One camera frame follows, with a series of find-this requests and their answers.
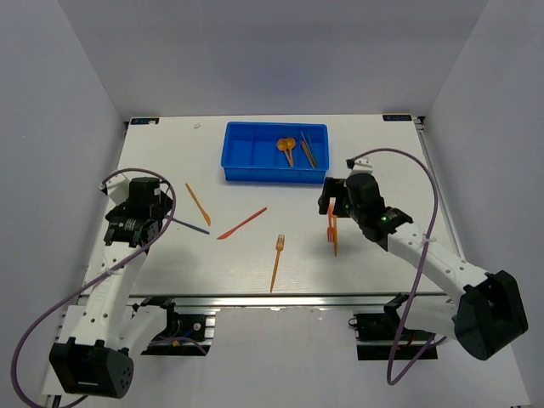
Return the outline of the orange spoon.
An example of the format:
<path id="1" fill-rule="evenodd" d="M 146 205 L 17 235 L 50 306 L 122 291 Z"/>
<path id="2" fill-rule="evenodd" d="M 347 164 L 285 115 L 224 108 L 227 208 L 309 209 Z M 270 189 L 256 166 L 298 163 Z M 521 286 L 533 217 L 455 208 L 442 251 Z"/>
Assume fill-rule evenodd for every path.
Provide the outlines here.
<path id="1" fill-rule="evenodd" d="M 294 159 L 293 159 L 292 151 L 296 146 L 296 140 L 294 138 L 286 138 L 286 143 L 287 143 L 287 151 L 288 151 L 290 166 L 293 167 Z"/>
<path id="2" fill-rule="evenodd" d="M 279 139 L 276 143 L 276 148 L 284 153 L 289 166 L 293 167 L 291 151 L 290 151 L 288 141 L 286 139 Z"/>

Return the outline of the grey-blue chopstick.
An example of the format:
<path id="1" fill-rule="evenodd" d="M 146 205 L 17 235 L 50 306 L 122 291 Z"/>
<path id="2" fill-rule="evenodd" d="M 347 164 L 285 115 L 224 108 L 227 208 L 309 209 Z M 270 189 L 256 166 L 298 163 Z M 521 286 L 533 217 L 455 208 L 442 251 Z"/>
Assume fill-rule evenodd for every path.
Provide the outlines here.
<path id="1" fill-rule="evenodd" d="M 302 137 L 301 146 L 303 147 L 305 155 L 307 156 L 311 167 L 316 167 L 314 156 L 313 156 L 313 154 L 311 152 L 309 143 L 308 143 L 308 141 L 307 141 L 307 139 L 306 139 L 303 132 L 301 132 L 301 137 Z"/>
<path id="2" fill-rule="evenodd" d="M 316 164 L 316 167 L 314 167 L 314 168 L 317 168 L 317 161 L 316 161 L 316 159 L 315 159 L 315 153 L 314 153 L 313 145 L 312 145 L 312 143 L 311 143 L 311 138 L 309 137 L 308 134 L 306 134 L 305 137 L 306 137 L 306 139 L 307 139 L 307 141 L 308 141 L 308 143 L 309 143 L 311 152 L 312 152 L 312 154 L 313 154 L 313 156 L 314 156 L 314 161 L 315 161 L 315 164 Z"/>

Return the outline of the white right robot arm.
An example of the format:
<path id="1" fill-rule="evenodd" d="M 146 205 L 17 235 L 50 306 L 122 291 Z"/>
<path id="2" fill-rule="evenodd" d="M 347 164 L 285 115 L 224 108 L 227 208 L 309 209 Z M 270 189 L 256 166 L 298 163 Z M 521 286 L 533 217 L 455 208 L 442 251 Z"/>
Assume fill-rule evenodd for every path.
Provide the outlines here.
<path id="1" fill-rule="evenodd" d="M 318 206 L 320 214 L 353 219 L 368 241 L 421 268 L 450 299 L 439 304 L 398 295 L 383 308 L 390 337 L 401 339 L 413 330 L 436 333 L 457 340 L 474 358 L 487 360 L 527 332 L 515 278 L 504 270 L 487 272 L 430 241 L 408 214 L 386 206 L 371 174 L 326 178 Z"/>

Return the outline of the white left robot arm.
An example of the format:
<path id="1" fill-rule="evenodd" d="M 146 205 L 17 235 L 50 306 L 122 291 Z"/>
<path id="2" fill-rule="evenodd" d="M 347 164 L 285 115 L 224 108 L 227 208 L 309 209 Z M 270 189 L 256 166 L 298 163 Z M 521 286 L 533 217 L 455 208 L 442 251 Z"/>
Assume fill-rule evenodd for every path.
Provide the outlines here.
<path id="1" fill-rule="evenodd" d="M 179 331 L 179 317 L 161 305 L 140 305 L 130 320 L 123 319 L 150 244 L 173 208 L 161 184 L 153 177 L 108 184 L 115 206 L 105 216 L 105 277 L 93 284 L 82 318 L 68 339 L 55 343 L 49 354 L 68 394 L 123 398 L 133 380 L 133 357 L 156 335 L 169 339 Z"/>

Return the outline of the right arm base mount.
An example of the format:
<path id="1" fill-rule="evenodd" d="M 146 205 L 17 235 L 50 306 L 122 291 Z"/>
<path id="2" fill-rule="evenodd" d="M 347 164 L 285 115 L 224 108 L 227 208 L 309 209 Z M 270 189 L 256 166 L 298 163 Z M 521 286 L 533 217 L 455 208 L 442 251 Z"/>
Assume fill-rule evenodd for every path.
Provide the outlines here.
<path id="1" fill-rule="evenodd" d="M 400 322 L 401 313 L 397 308 L 408 298 L 407 294 L 399 293 L 394 297 L 346 295 L 345 298 L 353 310 L 348 327 L 354 330 L 357 360 L 386 362 Z M 400 336 L 395 359 L 410 360 L 429 337 L 429 332 L 411 330 L 406 326 Z"/>

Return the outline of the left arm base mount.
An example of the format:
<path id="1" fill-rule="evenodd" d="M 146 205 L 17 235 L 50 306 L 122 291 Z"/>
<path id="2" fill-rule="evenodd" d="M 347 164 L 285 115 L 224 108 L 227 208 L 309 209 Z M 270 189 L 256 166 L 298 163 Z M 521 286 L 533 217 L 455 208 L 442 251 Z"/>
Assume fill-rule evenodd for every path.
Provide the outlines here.
<path id="1" fill-rule="evenodd" d="M 207 330 L 211 315 L 185 311 L 173 297 L 146 297 L 142 307 L 157 306 L 166 311 L 166 327 L 155 335 L 150 345 L 142 352 L 148 356 L 205 356 L 210 348 L 212 336 Z"/>

